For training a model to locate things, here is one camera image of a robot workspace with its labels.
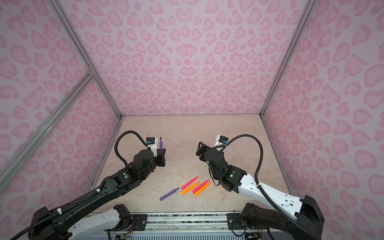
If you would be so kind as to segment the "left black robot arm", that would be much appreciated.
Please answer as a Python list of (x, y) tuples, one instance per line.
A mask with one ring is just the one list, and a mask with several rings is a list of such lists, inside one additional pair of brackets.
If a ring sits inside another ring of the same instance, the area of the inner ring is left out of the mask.
[(68, 240), (74, 235), (70, 233), (70, 228), (82, 218), (140, 186), (156, 167), (164, 167), (165, 154), (166, 149), (157, 150), (156, 156), (151, 150), (141, 150), (131, 163), (104, 178), (94, 190), (52, 210), (46, 207), (37, 210), (31, 225), (12, 239), (17, 240), (27, 234), (30, 240)]

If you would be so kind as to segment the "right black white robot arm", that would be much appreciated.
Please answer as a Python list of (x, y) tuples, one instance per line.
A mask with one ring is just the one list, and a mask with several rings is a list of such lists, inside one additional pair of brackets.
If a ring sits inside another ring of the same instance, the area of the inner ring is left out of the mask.
[(218, 147), (199, 142), (196, 155), (207, 163), (213, 179), (226, 191), (248, 196), (266, 205), (265, 208), (251, 203), (245, 205), (240, 214), (245, 227), (280, 230), (295, 240), (321, 239), (325, 217), (314, 198), (289, 195), (257, 182), (251, 174), (229, 165)]

